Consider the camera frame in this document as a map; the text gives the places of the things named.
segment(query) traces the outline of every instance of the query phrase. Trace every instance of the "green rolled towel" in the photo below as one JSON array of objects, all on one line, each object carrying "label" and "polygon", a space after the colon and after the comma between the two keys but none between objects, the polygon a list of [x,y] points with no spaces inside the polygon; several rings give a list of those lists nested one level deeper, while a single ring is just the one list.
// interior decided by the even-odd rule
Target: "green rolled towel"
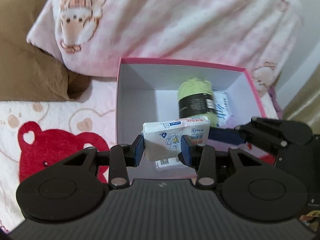
[{"label": "green rolled towel", "polygon": [[215,109],[212,84],[192,78],[184,82],[178,89],[180,118],[205,115],[212,127],[217,126],[217,112]]}]

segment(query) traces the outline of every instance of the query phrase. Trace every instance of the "white quilted bedding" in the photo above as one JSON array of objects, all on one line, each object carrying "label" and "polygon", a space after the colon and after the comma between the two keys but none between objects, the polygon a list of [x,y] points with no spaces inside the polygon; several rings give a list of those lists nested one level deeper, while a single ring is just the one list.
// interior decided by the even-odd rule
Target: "white quilted bedding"
[{"label": "white quilted bedding", "polygon": [[[276,118],[269,95],[262,98],[262,103],[267,117]],[[15,199],[19,184],[19,161],[22,149],[17,137],[22,124],[34,121],[40,126],[41,133],[49,129],[60,129],[74,135],[93,132],[112,147],[116,144],[115,107],[116,80],[107,78],[93,79],[89,89],[77,102],[0,103],[0,228],[2,230],[6,232],[13,230],[23,221]],[[48,147],[52,147],[50,141],[53,138],[46,139]],[[26,145],[34,146],[38,143],[33,132],[25,133],[23,140],[27,143]],[[67,141],[67,143],[74,144],[74,141]],[[32,148],[34,156],[38,153],[35,147]]]}]

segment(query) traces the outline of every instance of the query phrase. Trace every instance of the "curtain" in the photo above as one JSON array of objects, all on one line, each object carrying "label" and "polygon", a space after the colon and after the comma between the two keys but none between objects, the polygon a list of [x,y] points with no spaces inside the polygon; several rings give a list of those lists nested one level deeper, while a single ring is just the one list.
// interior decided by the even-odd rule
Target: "curtain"
[{"label": "curtain", "polygon": [[320,65],[285,108],[284,119],[304,122],[320,134]]}]

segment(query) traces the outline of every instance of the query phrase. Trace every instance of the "pink blanket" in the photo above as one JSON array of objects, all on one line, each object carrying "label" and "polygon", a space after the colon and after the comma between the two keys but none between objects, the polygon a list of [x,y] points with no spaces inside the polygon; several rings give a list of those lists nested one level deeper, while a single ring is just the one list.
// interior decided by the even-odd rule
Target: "pink blanket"
[{"label": "pink blanket", "polygon": [[48,0],[27,41],[67,68],[116,77],[121,57],[246,67],[264,94],[302,20],[298,0]]}]

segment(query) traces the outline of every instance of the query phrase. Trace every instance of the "tissue pack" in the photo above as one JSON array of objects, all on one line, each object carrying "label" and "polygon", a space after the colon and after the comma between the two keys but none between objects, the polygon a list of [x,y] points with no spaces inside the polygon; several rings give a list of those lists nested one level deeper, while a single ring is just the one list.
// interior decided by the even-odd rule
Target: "tissue pack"
[{"label": "tissue pack", "polygon": [[145,157],[158,161],[176,157],[180,152],[182,135],[188,135],[194,144],[207,143],[210,121],[206,116],[188,117],[168,122],[143,124]]}]

